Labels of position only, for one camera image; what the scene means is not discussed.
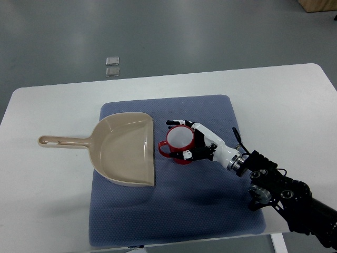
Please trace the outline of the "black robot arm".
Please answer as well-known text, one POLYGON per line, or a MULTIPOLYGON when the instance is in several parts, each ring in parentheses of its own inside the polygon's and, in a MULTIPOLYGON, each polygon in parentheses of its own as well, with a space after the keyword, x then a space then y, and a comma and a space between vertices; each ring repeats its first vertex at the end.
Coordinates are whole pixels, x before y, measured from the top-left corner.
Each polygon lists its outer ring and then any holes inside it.
POLYGON ((314 235, 324 247, 336 248, 336 210, 314 199, 306 183, 287 177, 257 151, 236 155, 229 168, 239 177, 250 173, 250 210, 272 207, 291 232, 314 235))

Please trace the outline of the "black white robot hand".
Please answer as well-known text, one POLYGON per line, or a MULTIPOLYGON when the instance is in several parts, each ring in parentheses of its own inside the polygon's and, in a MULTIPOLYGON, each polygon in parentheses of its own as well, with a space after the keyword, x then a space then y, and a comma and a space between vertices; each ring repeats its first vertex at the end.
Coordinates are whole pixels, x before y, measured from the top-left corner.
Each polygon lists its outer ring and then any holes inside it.
POLYGON ((168 146, 162 147, 162 150, 170 153, 171 158, 179 164, 208 159, 218 162, 228 170, 238 171, 244 162, 243 154, 237 149, 228 147, 224 140, 200 123, 188 120, 168 120, 166 125, 169 129, 177 125, 186 125, 194 131, 195 147, 187 151, 172 153, 168 146))

